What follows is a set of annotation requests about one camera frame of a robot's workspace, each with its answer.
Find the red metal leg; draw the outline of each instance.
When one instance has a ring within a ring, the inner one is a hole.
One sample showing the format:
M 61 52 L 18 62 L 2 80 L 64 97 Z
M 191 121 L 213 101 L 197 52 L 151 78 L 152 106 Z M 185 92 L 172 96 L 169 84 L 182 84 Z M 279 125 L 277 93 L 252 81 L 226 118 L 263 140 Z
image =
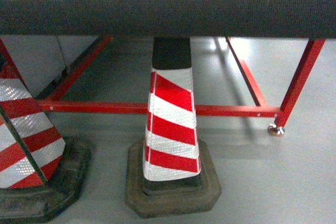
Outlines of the red metal leg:
M 107 45 L 112 39 L 111 36 L 105 36 L 100 42 L 98 42 L 93 49 L 86 55 L 83 61 L 78 64 L 73 71 L 63 80 L 58 87 L 46 98 L 46 100 L 60 100 L 62 96 L 67 92 L 71 85 L 80 77 L 85 69 L 96 58 L 100 51 Z
M 231 44 L 231 39 L 226 37 L 226 42 L 238 64 L 238 67 L 240 69 L 241 74 L 244 77 L 244 80 L 246 82 L 246 85 L 248 87 L 248 90 L 250 91 L 252 98 L 254 100 L 254 103 L 257 106 L 268 106 L 268 103 L 263 95 L 263 93 L 261 92 L 261 90 L 259 89 L 259 86 L 256 82 L 256 80 L 254 79 L 251 71 L 249 70 L 249 68 L 247 67 L 246 62 L 237 56 L 237 54 L 235 53 L 232 44 Z
M 284 127 L 286 125 L 288 117 L 299 98 L 302 88 L 310 74 L 312 67 L 314 66 L 314 63 L 323 47 L 324 42 L 325 39 L 308 41 L 302 58 L 299 62 L 299 66 L 296 69 L 294 77 L 280 107 L 282 114 L 275 119 L 276 127 Z

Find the red stripe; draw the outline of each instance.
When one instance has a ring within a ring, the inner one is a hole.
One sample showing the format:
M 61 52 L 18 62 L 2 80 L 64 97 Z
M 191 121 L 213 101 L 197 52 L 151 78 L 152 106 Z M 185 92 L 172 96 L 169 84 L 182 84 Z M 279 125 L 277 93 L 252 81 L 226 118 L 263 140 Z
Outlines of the red stripe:
M 146 146 L 146 152 L 149 152 L 149 147 Z M 161 166 L 164 168 L 185 170 L 188 172 L 198 172 L 197 160 L 187 157 L 179 157 L 151 149 L 150 160 L 146 155 L 146 161 L 152 165 Z
M 148 158 L 149 158 L 149 151 L 150 151 L 150 148 L 146 145 L 145 146 L 145 158 L 146 158 L 146 161 L 148 161 Z
M 23 188 L 23 187 L 33 187 L 33 186 L 41 186 L 41 185 L 43 185 L 43 183 L 42 183 L 42 180 L 37 175 L 37 173 L 32 173 L 28 177 L 13 184 L 9 188 Z
M 45 166 L 41 167 L 41 170 L 42 170 L 44 176 L 46 176 L 47 180 L 49 180 L 51 178 L 51 176 L 53 175 L 54 171 L 56 170 L 56 168 L 58 166 L 58 163 L 60 162 L 61 159 L 62 159 L 62 156 L 59 156 L 55 160 L 51 161 L 49 164 L 46 164 Z
M 42 112 L 33 98 L 3 101 L 0 104 L 10 119 Z
M 151 124 L 148 124 L 147 127 L 149 131 L 153 132 L 156 135 L 163 136 L 182 143 L 196 145 L 196 136 L 194 129 L 169 122 L 156 115 L 153 115 L 152 128 Z
M 2 79 L 17 79 L 15 75 L 15 71 L 10 67 L 8 63 L 6 63 L 0 72 L 0 78 Z
M 159 74 L 156 75 L 154 94 L 180 108 L 193 111 L 191 92 L 168 81 Z
M 22 151 L 20 146 L 17 143 L 12 144 L 10 147 L 0 152 L 0 172 L 10 167 L 11 165 L 14 165 L 16 162 L 25 157 L 25 153 Z
M 58 133 L 57 129 L 55 127 L 52 127 L 45 131 L 36 133 L 32 136 L 28 136 L 23 140 L 25 141 L 29 151 L 34 152 L 47 146 L 48 144 L 55 142 L 60 138 L 61 135 Z

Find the black cone top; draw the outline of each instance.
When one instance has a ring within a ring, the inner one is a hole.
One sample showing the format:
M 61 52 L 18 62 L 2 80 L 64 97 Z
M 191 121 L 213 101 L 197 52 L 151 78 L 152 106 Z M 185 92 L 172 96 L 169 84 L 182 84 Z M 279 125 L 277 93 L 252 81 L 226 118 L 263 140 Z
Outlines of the black cone top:
M 158 70 L 191 68 L 189 38 L 154 38 L 152 66 Z

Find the white wall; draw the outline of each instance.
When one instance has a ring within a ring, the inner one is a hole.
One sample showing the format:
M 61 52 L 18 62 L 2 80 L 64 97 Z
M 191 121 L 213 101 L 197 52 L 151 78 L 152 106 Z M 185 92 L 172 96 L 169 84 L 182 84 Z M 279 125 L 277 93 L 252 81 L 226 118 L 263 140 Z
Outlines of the white wall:
M 35 97 L 98 37 L 1 35 L 11 58 Z

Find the white reflective stripe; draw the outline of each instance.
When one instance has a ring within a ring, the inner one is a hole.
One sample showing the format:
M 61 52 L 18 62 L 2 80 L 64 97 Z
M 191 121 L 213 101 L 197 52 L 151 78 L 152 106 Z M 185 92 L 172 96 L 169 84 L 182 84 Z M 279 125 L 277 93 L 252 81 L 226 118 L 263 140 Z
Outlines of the white reflective stripe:
M 0 78 L 0 102 L 31 97 L 32 96 L 19 79 Z
M 154 94 L 151 94 L 149 103 L 149 111 L 154 115 L 184 127 L 196 128 L 195 112 L 175 106 Z
M 156 70 L 157 74 L 161 75 L 163 78 L 171 81 L 172 83 L 180 86 L 188 91 L 193 90 L 193 73 L 192 68 L 185 69 L 172 69 L 172 70 Z
M 0 152 L 15 144 L 15 139 L 6 124 L 0 125 Z
M 159 152 L 172 154 L 180 157 L 197 159 L 199 157 L 198 143 L 196 145 L 185 144 L 158 136 L 146 130 L 146 142 L 149 148 Z
M 34 168 L 25 157 L 14 165 L 0 172 L 0 188 L 7 188 L 28 177 L 35 172 Z
M 147 161 L 143 163 L 143 175 L 150 181 L 168 181 L 181 178 L 190 178 L 199 173 L 186 172 L 184 170 L 175 170 L 152 165 Z
M 65 142 L 63 138 L 60 138 L 59 140 L 56 140 L 55 142 L 32 152 L 32 157 L 34 158 L 38 167 L 41 168 L 61 156 L 63 154 L 64 146 Z
M 11 122 L 22 138 L 54 127 L 44 112 L 13 118 Z

